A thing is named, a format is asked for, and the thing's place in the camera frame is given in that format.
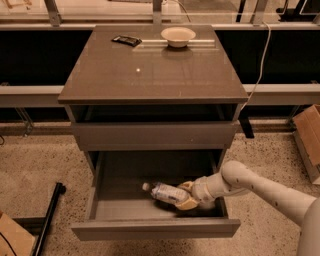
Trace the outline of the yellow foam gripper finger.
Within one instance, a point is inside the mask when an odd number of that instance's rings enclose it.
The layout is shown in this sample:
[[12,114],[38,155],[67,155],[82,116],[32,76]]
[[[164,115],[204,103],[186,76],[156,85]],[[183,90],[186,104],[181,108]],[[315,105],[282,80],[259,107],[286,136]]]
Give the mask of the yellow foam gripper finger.
[[178,187],[182,190],[187,191],[188,193],[192,192],[194,182],[193,181],[186,181],[178,185]]
[[177,203],[176,208],[182,211],[191,210],[198,206],[199,202],[190,197],[182,203]]

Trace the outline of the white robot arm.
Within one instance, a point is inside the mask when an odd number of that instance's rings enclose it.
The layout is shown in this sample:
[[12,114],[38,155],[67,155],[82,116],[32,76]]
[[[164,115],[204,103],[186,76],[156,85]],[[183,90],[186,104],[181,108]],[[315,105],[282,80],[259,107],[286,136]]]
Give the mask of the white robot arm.
[[176,204],[180,210],[251,191],[300,227],[297,256],[320,256],[320,198],[259,176],[239,161],[228,161],[218,173],[184,182],[179,188],[188,193],[184,202]]

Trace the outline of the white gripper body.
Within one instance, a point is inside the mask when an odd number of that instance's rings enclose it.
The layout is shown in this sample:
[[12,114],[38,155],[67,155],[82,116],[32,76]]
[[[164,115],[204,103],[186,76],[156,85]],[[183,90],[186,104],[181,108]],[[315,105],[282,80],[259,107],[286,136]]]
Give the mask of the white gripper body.
[[199,203],[209,203],[215,200],[209,192],[208,178],[205,176],[200,177],[193,182],[191,194]]

